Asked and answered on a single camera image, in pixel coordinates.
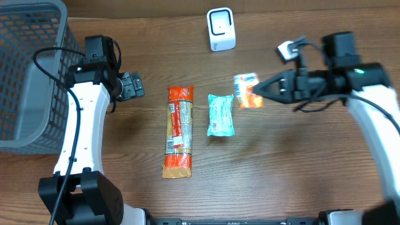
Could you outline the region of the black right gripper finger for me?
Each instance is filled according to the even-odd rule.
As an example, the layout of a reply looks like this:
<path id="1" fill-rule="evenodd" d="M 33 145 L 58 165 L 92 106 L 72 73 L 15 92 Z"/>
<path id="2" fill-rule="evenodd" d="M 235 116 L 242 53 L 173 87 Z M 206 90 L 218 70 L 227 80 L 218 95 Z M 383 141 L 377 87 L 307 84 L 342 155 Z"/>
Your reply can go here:
<path id="1" fill-rule="evenodd" d="M 294 103 L 291 92 L 286 89 L 279 89 L 271 86 L 255 86 L 253 88 L 253 93 L 282 104 Z"/>
<path id="2" fill-rule="evenodd" d="M 292 69 L 277 73 L 254 87 L 258 91 L 290 91 L 293 88 L 295 72 Z"/>

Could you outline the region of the orange Kleenex tissue pack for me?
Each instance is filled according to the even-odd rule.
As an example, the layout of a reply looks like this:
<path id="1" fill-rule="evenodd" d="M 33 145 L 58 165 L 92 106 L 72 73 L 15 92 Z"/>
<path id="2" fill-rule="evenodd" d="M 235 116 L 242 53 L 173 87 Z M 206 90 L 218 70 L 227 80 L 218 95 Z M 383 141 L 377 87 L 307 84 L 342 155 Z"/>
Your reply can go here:
<path id="1" fill-rule="evenodd" d="M 237 74 L 234 76 L 234 87 L 239 107 L 241 109 L 262 108 L 263 98 L 253 93 L 253 87 L 259 84 L 255 72 Z"/>

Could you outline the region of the orange spaghetti packet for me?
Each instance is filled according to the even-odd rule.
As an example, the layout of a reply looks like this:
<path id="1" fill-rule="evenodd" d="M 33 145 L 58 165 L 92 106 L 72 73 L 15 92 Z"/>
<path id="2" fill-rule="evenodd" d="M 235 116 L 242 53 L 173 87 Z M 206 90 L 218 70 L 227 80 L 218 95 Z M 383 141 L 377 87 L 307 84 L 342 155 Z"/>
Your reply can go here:
<path id="1" fill-rule="evenodd" d="M 164 179 L 190 178 L 193 161 L 194 87 L 169 86 Z"/>

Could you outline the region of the teal tissue pack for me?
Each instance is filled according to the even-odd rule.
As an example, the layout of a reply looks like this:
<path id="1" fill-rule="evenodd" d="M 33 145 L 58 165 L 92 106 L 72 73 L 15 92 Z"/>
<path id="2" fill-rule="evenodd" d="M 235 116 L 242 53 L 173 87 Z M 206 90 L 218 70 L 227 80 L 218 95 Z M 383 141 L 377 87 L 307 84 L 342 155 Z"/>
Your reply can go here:
<path id="1" fill-rule="evenodd" d="M 231 137 L 234 136 L 233 125 L 233 102 L 234 96 L 208 96 L 209 104 L 209 127 L 208 136 Z"/>

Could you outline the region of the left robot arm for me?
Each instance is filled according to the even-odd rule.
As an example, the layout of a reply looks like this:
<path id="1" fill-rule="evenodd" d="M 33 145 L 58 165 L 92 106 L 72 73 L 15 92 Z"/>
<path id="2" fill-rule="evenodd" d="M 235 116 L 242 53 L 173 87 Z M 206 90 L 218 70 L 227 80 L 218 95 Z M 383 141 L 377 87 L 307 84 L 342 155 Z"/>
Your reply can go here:
<path id="1" fill-rule="evenodd" d="M 110 37 L 86 37 L 81 55 L 65 81 L 50 77 L 66 89 L 69 104 L 58 162 L 38 186 L 50 224 L 151 224 L 146 210 L 124 203 L 104 175 L 101 156 L 108 106 L 143 96 L 140 75 L 120 72 L 121 50 Z"/>

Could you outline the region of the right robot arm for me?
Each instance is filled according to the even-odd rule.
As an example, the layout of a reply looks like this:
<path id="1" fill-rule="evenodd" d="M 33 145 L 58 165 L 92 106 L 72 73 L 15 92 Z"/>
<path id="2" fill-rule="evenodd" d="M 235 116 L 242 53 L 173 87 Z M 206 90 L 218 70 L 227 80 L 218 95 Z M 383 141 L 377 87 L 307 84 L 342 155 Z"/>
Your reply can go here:
<path id="1" fill-rule="evenodd" d="M 389 76 L 378 62 L 363 63 L 354 34 L 337 32 L 322 37 L 321 45 L 306 37 L 277 47 L 282 61 L 295 61 L 253 88 L 254 94 L 281 104 L 341 101 L 360 127 L 379 173 L 384 203 L 362 211 L 321 211 L 315 224 L 399 224 L 399 104 Z"/>

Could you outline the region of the white barcode scanner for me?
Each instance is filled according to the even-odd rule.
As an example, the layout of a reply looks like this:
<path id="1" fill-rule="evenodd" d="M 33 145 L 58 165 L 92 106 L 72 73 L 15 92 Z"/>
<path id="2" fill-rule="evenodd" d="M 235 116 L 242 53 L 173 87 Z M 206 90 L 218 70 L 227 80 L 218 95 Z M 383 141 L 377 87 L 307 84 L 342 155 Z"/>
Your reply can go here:
<path id="1" fill-rule="evenodd" d="M 211 51 L 234 49 L 236 32 L 231 9 L 228 7 L 211 9 L 207 12 L 206 19 Z"/>

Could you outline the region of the grey plastic mesh basket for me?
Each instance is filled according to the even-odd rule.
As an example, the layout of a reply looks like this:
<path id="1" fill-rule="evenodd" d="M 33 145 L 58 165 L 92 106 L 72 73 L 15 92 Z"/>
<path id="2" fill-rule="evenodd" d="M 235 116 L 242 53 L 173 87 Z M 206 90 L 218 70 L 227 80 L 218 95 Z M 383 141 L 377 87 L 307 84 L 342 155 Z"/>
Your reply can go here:
<path id="1" fill-rule="evenodd" d="M 1 1 L 1 151 L 57 154 L 68 96 L 37 67 L 64 81 L 82 49 L 62 1 Z"/>

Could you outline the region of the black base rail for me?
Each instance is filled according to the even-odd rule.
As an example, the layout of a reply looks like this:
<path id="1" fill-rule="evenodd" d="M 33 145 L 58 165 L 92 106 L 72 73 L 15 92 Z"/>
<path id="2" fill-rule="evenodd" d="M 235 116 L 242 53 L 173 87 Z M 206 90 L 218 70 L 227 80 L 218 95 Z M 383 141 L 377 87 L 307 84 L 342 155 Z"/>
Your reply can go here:
<path id="1" fill-rule="evenodd" d="M 180 218 L 157 218 L 148 224 L 155 225 L 322 225 L 316 217 L 288 217 L 278 220 L 182 220 Z"/>

